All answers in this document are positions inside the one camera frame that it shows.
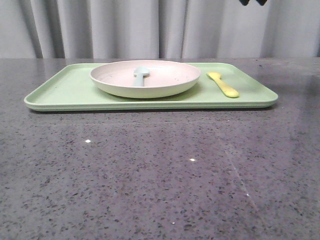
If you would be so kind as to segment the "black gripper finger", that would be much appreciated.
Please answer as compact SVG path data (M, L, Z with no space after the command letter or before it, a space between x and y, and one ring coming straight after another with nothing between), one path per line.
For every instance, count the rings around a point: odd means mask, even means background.
M247 6L249 4L250 0L239 0L239 2L243 5L243 6Z
M267 0L256 0L260 6L264 6Z

